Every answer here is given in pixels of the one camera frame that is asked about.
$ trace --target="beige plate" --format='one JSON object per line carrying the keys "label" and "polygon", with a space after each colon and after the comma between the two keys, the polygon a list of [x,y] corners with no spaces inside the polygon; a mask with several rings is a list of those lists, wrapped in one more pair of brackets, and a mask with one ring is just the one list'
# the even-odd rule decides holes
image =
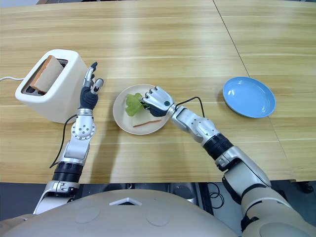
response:
{"label": "beige plate", "polygon": [[125,111],[125,108],[127,107],[125,103],[126,96],[127,94],[134,95],[136,93],[141,93],[142,96],[144,96],[145,93],[148,92],[151,88],[154,88],[154,86],[148,84],[133,85],[122,91],[117,96],[113,105],[113,116],[115,122],[121,129],[135,135],[146,135],[161,129],[168,121],[168,117],[164,116],[161,117],[160,122],[152,122],[139,127],[133,127],[132,117],[128,116]]}

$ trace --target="black wire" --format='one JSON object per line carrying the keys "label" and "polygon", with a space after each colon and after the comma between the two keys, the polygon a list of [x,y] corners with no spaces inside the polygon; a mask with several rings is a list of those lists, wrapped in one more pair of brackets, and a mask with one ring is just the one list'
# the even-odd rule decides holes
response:
{"label": "black wire", "polygon": [[217,198],[217,197],[220,197],[220,199],[221,199],[221,201],[222,201],[222,203],[221,203],[219,206],[215,206],[215,207],[212,206],[212,208],[213,208],[213,209],[219,209],[219,208],[221,208],[221,207],[224,205],[224,203],[225,203],[224,197],[223,197],[223,195],[220,193],[219,187],[218,187],[217,184],[215,184],[215,183],[213,183],[213,182],[210,182],[209,184],[214,185],[214,186],[216,187],[216,189],[217,189],[217,192],[212,192],[212,193],[210,193],[210,194],[209,194],[209,197],[210,197],[210,198]]}
{"label": "black wire", "polygon": [[51,166],[50,166],[49,168],[51,168],[51,167],[53,167],[54,165],[58,164],[58,163],[56,163],[56,161],[57,161],[57,159],[58,159],[58,157],[59,157],[59,155],[60,155],[61,149],[63,148],[63,145],[64,145],[66,125],[67,125],[67,123],[69,122],[69,120],[71,120],[73,117],[76,117],[76,116],[77,116],[77,115],[72,115],[72,116],[71,116],[69,119],[67,119],[67,121],[65,122],[65,124],[64,124],[64,129],[63,129],[63,139],[62,139],[62,141],[61,141],[61,145],[60,145],[59,152],[58,152],[58,154],[57,154],[55,160],[53,161],[53,163],[51,164]]}
{"label": "black wire", "polygon": [[183,102],[180,102],[180,103],[176,104],[176,109],[175,109],[175,110],[178,109],[178,106],[179,106],[179,105],[185,104],[185,103],[187,103],[187,102],[189,102],[189,101],[191,101],[191,100],[194,100],[194,99],[198,99],[198,100],[199,100],[199,103],[200,103],[200,105],[201,105],[202,114],[203,114],[203,117],[205,118],[204,109],[203,109],[203,104],[202,104],[201,99],[200,99],[198,96],[192,97],[192,98],[189,99],[189,100],[186,100],[186,101],[183,101]]}

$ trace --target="blue plate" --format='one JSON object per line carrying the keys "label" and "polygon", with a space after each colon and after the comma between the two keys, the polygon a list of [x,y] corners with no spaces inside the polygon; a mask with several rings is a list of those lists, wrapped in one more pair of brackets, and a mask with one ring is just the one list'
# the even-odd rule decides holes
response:
{"label": "blue plate", "polygon": [[276,107],[276,99],[272,91],[253,78],[229,79],[223,87],[223,96],[232,110],[251,118],[268,116]]}

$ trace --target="lettuce leaf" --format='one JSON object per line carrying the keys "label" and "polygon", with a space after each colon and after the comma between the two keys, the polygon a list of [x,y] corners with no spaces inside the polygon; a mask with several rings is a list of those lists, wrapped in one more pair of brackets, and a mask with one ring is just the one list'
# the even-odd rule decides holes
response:
{"label": "lettuce leaf", "polygon": [[134,116],[137,112],[144,109],[144,105],[140,102],[142,95],[136,93],[135,95],[128,94],[126,96],[126,105],[125,111],[128,116]]}

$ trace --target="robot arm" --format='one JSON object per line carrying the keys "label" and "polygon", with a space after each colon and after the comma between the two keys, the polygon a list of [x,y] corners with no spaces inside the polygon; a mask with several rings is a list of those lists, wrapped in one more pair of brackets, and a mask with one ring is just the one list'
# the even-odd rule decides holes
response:
{"label": "robot arm", "polygon": [[61,153],[51,181],[45,187],[33,212],[41,214],[74,200],[79,189],[79,178],[89,152],[90,139],[95,133],[93,109],[98,102],[98,92],[103,85],[102,79],[92,80],[97,63],[88,69],[81,89],[80,107],[76,122],[71,128],[71,139]]}
{"label": "robot arm", "polygon": [[170,95],[159,86],[147,92],[142,101],[148,104],[152,115],[168,115],[175,125],[201,143],[221,171],[226,171],[223,184],[241,204],[244,215],[243,236],[315,236],[315,228],[271,189],[264,171],[221,134],[212,121],[183,106],[177,108]]}

